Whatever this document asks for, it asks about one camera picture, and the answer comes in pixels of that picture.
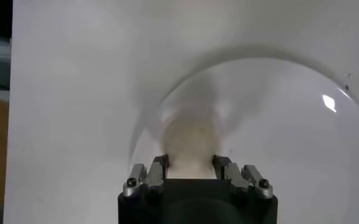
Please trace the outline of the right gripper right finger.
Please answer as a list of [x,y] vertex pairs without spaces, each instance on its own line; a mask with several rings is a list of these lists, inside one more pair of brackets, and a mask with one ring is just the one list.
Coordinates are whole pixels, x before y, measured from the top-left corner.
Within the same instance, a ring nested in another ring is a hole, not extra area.
[[230,158],[218,155],[213,156],[212,164],[216,178],[229,180],[234,193],[250,192],[260,199],[270,199],[274,196],[273,186],[254,165],[239,168]]

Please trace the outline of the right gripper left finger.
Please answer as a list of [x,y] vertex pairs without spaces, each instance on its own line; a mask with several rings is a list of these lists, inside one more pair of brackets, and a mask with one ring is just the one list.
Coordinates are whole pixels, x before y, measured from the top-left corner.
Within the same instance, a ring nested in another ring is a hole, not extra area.
[[134,164],[131,173],[123,184],[123,196],[135,197],[145,186],[147,191],[160,194],[168,171],[168,156],[156,156],[149,169],[144,164]]

